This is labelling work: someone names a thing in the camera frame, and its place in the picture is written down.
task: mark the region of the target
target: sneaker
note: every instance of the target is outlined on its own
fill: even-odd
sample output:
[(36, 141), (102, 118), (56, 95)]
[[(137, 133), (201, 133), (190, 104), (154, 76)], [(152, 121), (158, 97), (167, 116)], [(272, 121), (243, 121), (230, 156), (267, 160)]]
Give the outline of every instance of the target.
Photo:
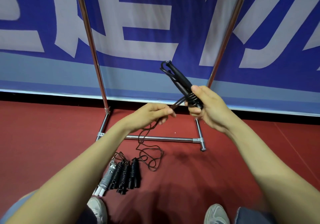
[(108, 220), (108, 213), (103, 201), (97, 197), (91, 197), (87, 206), (92, 210), (97, 217), (97, 224), (106, 224)]
[(219, 204), (214, 204), (207, 210), (206, 216), (204, 217), (204, 224), (230, 224), (229, 218)]

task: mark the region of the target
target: pant leg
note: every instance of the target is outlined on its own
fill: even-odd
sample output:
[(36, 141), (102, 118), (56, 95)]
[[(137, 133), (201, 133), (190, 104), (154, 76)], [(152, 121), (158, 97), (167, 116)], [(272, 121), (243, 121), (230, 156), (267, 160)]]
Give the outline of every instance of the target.
[[(31, 193), (20, 200), (18, 202), (14, 203), (13, 206), (10, 207), (9, 210), (3, 215), (3, 217), (0, 219), (0, 224), (5, 224), (6, 221), (13, 216), (13, 214), (34, 194)], [(92, 212), (92, 210), (86, 205), (85, 209), (79, 216), (78, 221), (76, 224), (97, 224), (97, 218)]]
[(238, 209), (234, 222), (235, 224), (277, 224), (271, 213), (250, 210), (245, 207)]

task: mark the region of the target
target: person's right hand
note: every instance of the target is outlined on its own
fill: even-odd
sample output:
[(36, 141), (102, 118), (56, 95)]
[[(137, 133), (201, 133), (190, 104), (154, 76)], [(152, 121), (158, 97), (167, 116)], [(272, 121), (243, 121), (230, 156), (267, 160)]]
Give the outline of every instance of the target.
[(231, 125), (239, 120), (222, 98), (208, 87), (193, 85), (191, 90), (202, 101), (203, 109), (189, 108), (190, 115), (203, 119), (211, 128), (222, 133), (227, 133)]

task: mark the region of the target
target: forearm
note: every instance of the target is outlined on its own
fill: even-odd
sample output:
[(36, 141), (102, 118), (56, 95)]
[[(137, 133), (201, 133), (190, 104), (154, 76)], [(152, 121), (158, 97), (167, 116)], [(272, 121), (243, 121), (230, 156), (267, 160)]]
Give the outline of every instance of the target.
[(319, 223), (320, 193), (290, 169), (242, 120), (227, 132), (235, 143), (276, 218), (284, 223)]
[(47, 181), (7, 223), (73, 223), (130, 130), (119, 121)]

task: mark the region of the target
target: person's right arm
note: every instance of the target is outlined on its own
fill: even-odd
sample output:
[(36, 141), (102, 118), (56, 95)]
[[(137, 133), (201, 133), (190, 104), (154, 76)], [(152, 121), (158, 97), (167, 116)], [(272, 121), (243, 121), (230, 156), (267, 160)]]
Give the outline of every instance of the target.
[(290, 169), (215, 92), (192, 86), (204, 108), (189, 108), (236, 145), (279, 223), (320, 223), (320, 192)]

